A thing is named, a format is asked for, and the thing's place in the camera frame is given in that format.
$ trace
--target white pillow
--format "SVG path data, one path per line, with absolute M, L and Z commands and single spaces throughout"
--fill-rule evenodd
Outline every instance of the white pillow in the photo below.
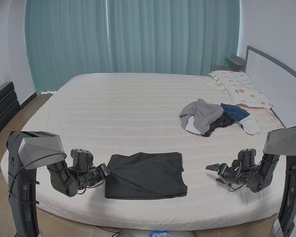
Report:
M 218 83 L 231 105 L 266 109 L 273 105 L 244 72 L 214 71 L 209 75 Z

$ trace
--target bed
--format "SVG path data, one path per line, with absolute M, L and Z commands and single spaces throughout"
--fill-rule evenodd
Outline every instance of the bed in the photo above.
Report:
M 256 81 L 260 75 L 252 78 L 256 73 L 248 63 L 245 72 L 248 75 L 252 69 L 250 78 Z M 246 148 L 257 150 L 258 163 L 267 132 L 282 128 L 285 125 L 279 121 L 282 117 L 274 115 L 277 111 L 251 108 L 260 127 L 258 136 L 244 133 L 238 124 L 218 128 L 210 137 L 196 136 L 182 129 L 178 115 L 185 105 L 198 98 L 208 103 L 229 103 L 208 76 L 95 73 L 71 79 L 23 130 L 59 134 L 66 153 L 73 148 L 89 150 L 96 166 L 107 164 L 112 154 L 180 152 L 187 196 L 161 200 L 106 199 L 102 185 L 69 198 L 52 188 L 49 173 L 42 167 L 37 170 L 38 207 L 91 225 L 147 230 L 219 228 L 277 213 L 284 189 L 285 159 L 279 160 L 271 185 L 259 193 L 247 188 L 230 193 L 216 182 L 217 174 L 205 167 L 231 164 L 237 153 Z M 68 156 L 66 162 L 70 166 L 72 158 Z M 8 152 L 1 168 L 7 181 Z

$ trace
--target gray sweater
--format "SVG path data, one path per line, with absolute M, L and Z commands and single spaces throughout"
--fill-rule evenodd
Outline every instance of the gray sweater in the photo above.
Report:
M 203 135 L 210 129 L 210 124 L 216 121 L 223 114 L 223 108 L 220 105 L 208 104 L 203 99 L 198 99 L 186 105 L 179 117 L 182 128 L 186 128 L 188 119 L 193 115 L 194 127 Z

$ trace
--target pile of clothes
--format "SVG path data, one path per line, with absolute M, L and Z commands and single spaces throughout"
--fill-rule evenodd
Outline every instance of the pile of clothes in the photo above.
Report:
M 257 136 L 259 133 L 254 116 L 236 105 L 208 104 L 198 99 L 186 105 L 179 117 L 183 129 L 204 137 L 209 137 L 216 128 L 225 128 L 235 122 L 248 134 Z

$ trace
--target white headboard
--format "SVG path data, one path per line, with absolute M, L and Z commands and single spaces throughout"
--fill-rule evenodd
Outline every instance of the white headboard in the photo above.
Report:
M 296 126 L 296 72 L 277 59 L 247 47 L 245 74 L 274 104 L 274 115 L 285 127 Z

